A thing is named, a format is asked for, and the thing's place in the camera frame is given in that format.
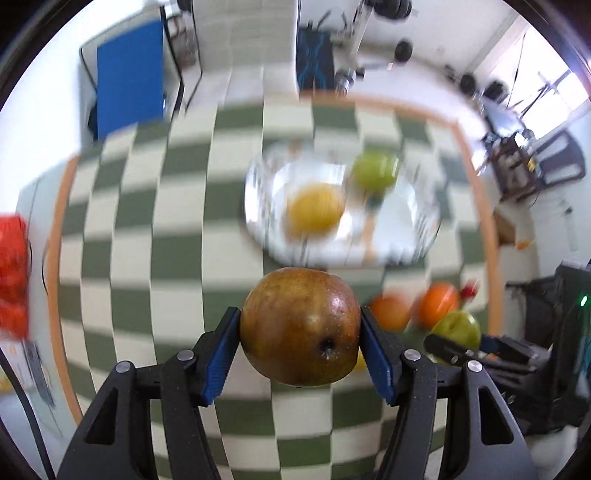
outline green and white checkered cloth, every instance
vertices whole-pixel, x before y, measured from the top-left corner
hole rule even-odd
[[[310,100],[201,108],[172,124],[127,128],[82,154],[62,229],[59,310],[74,391],[85,411],[113,366],[164,362],[241,307],[280,265],[246,233],[243,182],[271,142],[397,149],[437,189],[443,223],[424,260],[410,267],[334,270],[363,302],[384,287],[414,297],[435,280],[482,288],[469,306],[487,324],[486,268],[478,214],[454,133],[431,121]],[[408,335],[409,343],[420,335]],[[438,404],[433,450],[442,445]],[[397,409],[366,371],[320,388],[259,375],[239,348],[222,395],[202,408],[222,479],[328,480],[376,469]],[[160,405],[152,434],[161,478],[171,478]]]

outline green apple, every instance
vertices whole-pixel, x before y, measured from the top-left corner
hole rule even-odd
[[[480,326],[475,318],[463,310],[454,310],[443,317],[431,333],[447,338],[466,349],[478,350],[480,347]]]
[[[365,150],[353,165],[355,183],[369,192],[383,192],[396,183],[400,161],[392,153]]]

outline reflective metal tray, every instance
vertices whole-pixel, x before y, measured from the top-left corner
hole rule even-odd
[[[441,223],[433,188],[404,163],[396,185],[381,198],[349,182],[355,156],[315,151],[312,143],[274,144],[254,159],[244,190],[250,234],[271,257],[301,267],[411,264],[425,256]],[[293,238],[286,228],[288,199],[311,183],[342,189],[345,212],[325,236]]]

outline white wall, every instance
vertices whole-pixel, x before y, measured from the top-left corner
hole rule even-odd
[[[0,111],[0,212],[14,211],[22,187],[80,151],[89,138],[80,101],[90,85],[80,46],[147,0],[94,0],[43,48]]]
[[[548,190],[531,208],[542,276],[552,275],[562,260],[586,265],[591,259],[591,103],[580,110],[586,113],[567,128],[583,150],[587,176]],[[565,215],[568,207],[573,213]]]
[[[302,0],[300,25],[308,20],[316,23],[333,8],[323,28],[341,28],[341,11],[351,21],[358,4],[358,0]],[[514,19],[515,11],[504,0],[413,0],[413,13],[405,21],[392,22],[374,15],[363,39],[394,46],[409,38],[417,56],[438,66],[451,64],[464,72],[485,56],[483,49],[494,46],[496,42],[491,43],[491,39],[498,36],[499,29],[507,28],[504,24],[508,17]]]

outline red plastic bag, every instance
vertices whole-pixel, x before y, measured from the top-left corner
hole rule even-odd
[[[18,215],[0,216],[0,333],[28,335],[28,248],[26,225]]]

